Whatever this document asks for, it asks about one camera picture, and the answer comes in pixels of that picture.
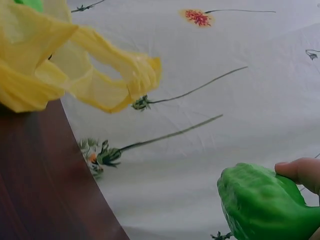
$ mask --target green stem print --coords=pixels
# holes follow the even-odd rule
[[[211,238],[216,240],[226,240],[226,239],[230,239],[232,236],[233,234],[231,232],[227,233],[226,235],[221,235],[221,232],[218,231],[218,235],[217,236],[211,235]]]
[[[224,12],[224,11],[237,11],[237,12],[248,12],[248,13],[276,13],[276,11],[255,11],[255,10],[241,10],[241,9],[219,9],[219,10],[211,10],[205,11],[205,14],[213,13],[213,12]]]
[[[91,5],[88,5],[88,6],[84,6],[83,4],[80,6],[80,7],[77,7],[76,10],[72,10],[71,13],[75,13],[75,12],[83,12],[87,9],[91,9],[93,8],[95,5],[97,4],[100,4],[100,3],[103,3],[105,0],[101,0],[101,1],[98,1],[94,4],[91,4]]]
[[[167,99],[162,99],[162,100],[157,100],[157,101],[150,101],[148,100],[148,95],[144,95],[143,97],[141,97],[140,99],[138,99],[137,101],[135,101],[134,104],[132,104],[132,107],[135,109],[135,110],[140,110],[140,111],[144,111],[145,109],[150,109],[150,104],[157,104],[157,103],[162,103],[162,102],[168,102],[168,101],[172,101],[172,100],[176,100],[176,99],[180,99],[180,98],[183,98],[189,94],[192,94],[193,92],[201,89],[201,88],[204,88],[205,86],[213,83],[214,81],[218,80],[218,79],[221,79],[227,75],[230,75],[234,72],[237,72],[237,71],[240,71],[242,69],[246,69],[248,68],[247,66],[244,66],[244,67],[241,67],[241,68],[237,68],[235,70],[232,70],[232,71],[229,71],[221,76],[218,76],[216,77],[215,79],[197,87],[196,89],[193,89],[191,91],[188,91],[182,95],[179,95],[179,96],[175,96],[175,97],[171,97],[171,98],[167,98]]]
[[[212,118],[210,118],[210,119],[208,119],[206,121],[203,121],[203,122],[200,122],[200,123],[198,123],[196,125],[188,127],[188,128],[186,128],[184,130],[177,131],[177,132],[174,132],[174,133],[170,133],[170,134],[167,134],[167,135],[164,135],[164,136],[160,136],[160,137],[157,137],[157,138],[154,138],[154,139],[151,139],[151,140],[137,142],[137,143],[134,143],[134,144],[122,147],[122,148],[113,148],[113,147],[109,148],[109,141],[106,140],[106,141],[104,141],[102,143],[101,151],[96,156],[96,163],[99,164],[99,165],[106,165],[106,166],[109,166],[109,167],[116,168],[117,165],[120,164],[120,162],[115,162],[115,161],[122,156],[122,153],[124,151],[127,151],[127,150],[130,150],[130,149],[133,149],[133,148],[141,147],[141,146],[148,145],[148,144],[151,144],[151,143],[154,143],[154,142],[157,142],[157,141],[161,141],[161,140],[164,140],[164,139],[168,139],[168,138],[171,138],[171,137],[174,137],[174,136],[178,136],[178,135],[184,134],[184,133],[189,132],[189,131],[191,131],[193,129],[199,128],[199,127],[201,127],[203,125],[206,125],[206,124],[208,124],[210,122],[213,122],[214,120],[219,119],[222,116],[223,115],[221,114],[219,116],[212,117]]]

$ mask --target flower print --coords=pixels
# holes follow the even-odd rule
[[[195,24],[200,28],[212,27],[215,23],[215,18],[210,13],[225,12],[225,11],[238,11],[248,13],[276,13],[275,11],[257,11],[257,10],[242,10],[242,9],[218,9],[210,11],[202,11],[200,9],[182,9],[179,14],[185,18],[189,23]]]
[[[211,27],[215,22],[214,16],[199,9],[183,9],[179,13],[189,23],[198,25],[200,28]]]

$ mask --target green chayote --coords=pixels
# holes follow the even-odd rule
[[[292,180],[265,167],[238,163],[221,173],[217,187],[238,240],[308,240],[320,227],[320,207],[307,206]]]

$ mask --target finger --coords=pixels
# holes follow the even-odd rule
[[[304,185],[314,194],[320,189],[320,160],[300,158],[289,163],[278,163],[274,166],[277,174],[290,178],[297,184]]]
[[[309,240],[320,240],[320,227],[315,231],[315,233],[309,238]]]

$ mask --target leaf print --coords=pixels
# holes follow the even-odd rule
[[[307,49],[305,50],[305,53],[310,57],[310,59],[313,61],[314,59],[318,58],[318,54],[320,51],[314,50],[314,49]]]
[[[82,138],[77,141],[77,144],[78,144],[80,150],[86,149],[87,143],[88,143],[88,138]]]
[[[211,235],[211,238],[217,239],[217,240],[226,240],[226,239],[230,239],[232,236],[233,234],[231,232],[227,233],[226,235],[221,235],[221,232],[218,231],[217,236]]]
[[[256,10],[241,10],[241,9],[218,9],[211,11],[202,11],[200,9],[182,9],[179,11],[180,16],[186,19],[189,23],[197,25],[199,28],[212,27],[215,23],[215,17],[210,13],[223,11],[238,11],[249,13],[276,13],[275,11],[256,11]]]
[[[178,135],[184,134],[184,133],[189,132],[189,131],[191,131],[193,129],[199,128],[199,127],[201,127],[203,125],[206,125],[206,124],[208,124],[210,122],[213,122],[214,120],[217,120],[217,119],[221,118],[222,116],[223,115],[221,114],[221,115],[212,117],[212,118],[210,118],[210,119],[208,119],[206,121],[200,122],[200,123],[198,123],[196,125],[193,125],[191,127],[188,127],[188,128],[186,128],[184,130],[177,131],[177,132],[174,132],[174,133],[170,133],[170,134],[167,134],[167,135],[164,135],[164,136],[160,136],[160,137],[157,137],[157,138],[154,138],[154,139],[151,139],[151,140],[137,142],[137,143],[134,143],[134,144],[122,147],[122,148],[109,148],[109,141],[106,140],[106,141],[104,141],[102,143],[101,152],[97,155],[96,161],[100,165],[106,165],[106,166],[109,166],[109,167],[116,168],[120,164],[120,162],[115,162],[115,161],[122,156],[122,153],[124,151],[127,151],[127,150],[130,150],[130,149],[133,149],[133,148],[137,148],[137,147],[140,147],[140,146],[144,146],[144,145],[147,145],[147,144],[151,144],[151,143],[154,143],[154,142],[157,142],[157,141],[161,141],[161,140],[164,140],[164,139],[168,139],[168,138],[171,138],[171,137],[174,137],[174,136],[178,136]]]
[[[148,96],[147,96],[147,95],[144,95],[143,97],[141,97],[140,99],[138,99],[137,101],[135,101],[135,103],[132,104],[131,106],[132,106],[135,110],[144,111],[146,108],[150,109],[150,104],[157,104],[157,103],[168,102],[168,101],[171,101],[171,100],[176,100],[176,99],[179,99],[179,98],[183,98],[183,97],[185,97],[185,96],[187,96],[187,95],[189,95],[189,94],[191,94],[191,93],[193,93],[193,92],[195,92],[195,91],[197,91],[197,90],[199,90],[199,89],[201,89],[201,88],[204,88],[205,86],[213,83],[214,81],[216,81],[216,80],[218,80],[218,79],[221,79],[221,78],[223,78],[223,77],[225,77],[225,76],[227,76],[227,75],[230,75],[230,74],[232,74],[232,73],[234,73],[234,72],[237,72],[237,71],[239,71],[239,70],[246,69],[246,68],[248,68],[248,67],[247,67],[247,66],[244,66],[244,67],[237,68],[237,69],[235,69],[235,70],[229,71],[229,72],[227,72],[227,73],[225,73],[225,74],[223,74],[223,75],[221,75],[221,76],[218,76],[218,77],[216,77],[215,79],[213,79],[213,80],[211,80],[211,81],[209,81],[209,82],[207,82],[207,83],[205,83],[205,84],[197,87],[196,89],[193,89],[193,90],[188,91],[188,92],[186,92],[186,93],[184,93],[184,94],[182,94],[182,95],[175,96],[175,97],[172,97],[172,98],[162,99],[162,100],[158,100],[158,101],[150,101],[150,100],[148,100]]]
[[[77,7],[76,10],[72,10],[71,13],[75,13],[75,12],[83,12],[87,9],[91,9],[93,8],[95,5],[97,4],[100,4],[100,3],[103,3],[105,0],[101,0],[101,1],[98,1],[94,4],[91,4],[91,5],[88,5],[88,6],[84,6],[83,4],[80,6],[80,7]]]

